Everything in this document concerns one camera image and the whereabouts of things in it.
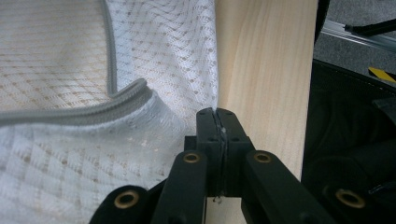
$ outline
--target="mesh net pattern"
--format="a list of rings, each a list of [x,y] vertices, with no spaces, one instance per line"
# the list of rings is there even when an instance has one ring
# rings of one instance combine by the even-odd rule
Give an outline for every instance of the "mesh net pattern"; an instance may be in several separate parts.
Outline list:
[[[0,2],[2,112],[105,105],[114,100],[106,85],[126,94],[141,77],[153,90],[136,98],[141,107],[95,125],[0,123],[1,223],[88,223],[111,190],[167,177],[195,113],[216,106],[214,8],[210,0]]]

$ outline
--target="screw hole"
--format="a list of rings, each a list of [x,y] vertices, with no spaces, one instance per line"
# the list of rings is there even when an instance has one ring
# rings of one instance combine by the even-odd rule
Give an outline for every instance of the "screw hole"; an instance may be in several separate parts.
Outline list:
[[[267,163],[267,162],[271,161],[271,157],[268,154],[259,152],[254,155],[254,160],[256,160],[258,162]]]
[[[114,205],[119,209],[135,206],[139,201],[139,194],[134,190],[127,190],[119,194],[114,200]]]
[[[200,160],[200,157],[195,153],[188,153],[184,156],[183,161],[188,163],[195,163]]]
[[[352,190],[339,189],[335,192],[335,197],[349,207],[363,208],[366,205],[364,199]]]

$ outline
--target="white mesh fabric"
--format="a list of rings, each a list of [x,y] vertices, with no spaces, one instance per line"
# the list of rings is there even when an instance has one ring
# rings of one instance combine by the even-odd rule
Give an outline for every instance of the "white mesh fabric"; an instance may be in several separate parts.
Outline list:
[[[215,6],[211,0],[107,0],[117,52],[117,88],[143,77],[194,126],[216,106]]]
[[[155,93],[98,125],[0,128],[0,222],[88,223],[113,189],[164,180],[185,131]]]
[[[98,1],[0,1],[0,111],[102,103],[106,73]]]
[[[102,124],[0,127],[0,223],[87,223],[111,190],[166,178],[195,113],[216,106],[213,1],[107,5],[118,90],[143,77],[158,95]],[[0,110],[111,101],[105,33],[98,1],[0,1]]]

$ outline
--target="clamp jaw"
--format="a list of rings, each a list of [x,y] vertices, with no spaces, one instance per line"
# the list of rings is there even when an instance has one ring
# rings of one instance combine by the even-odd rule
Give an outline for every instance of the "clamp jaw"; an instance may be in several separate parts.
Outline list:
[[[112,191],[92,217],[99,223],[205,223],[206,197],[240,197],[247,223],[335,223],[272,153],[255,150],[236,115],[201,110],[166,180],[150,190]]]

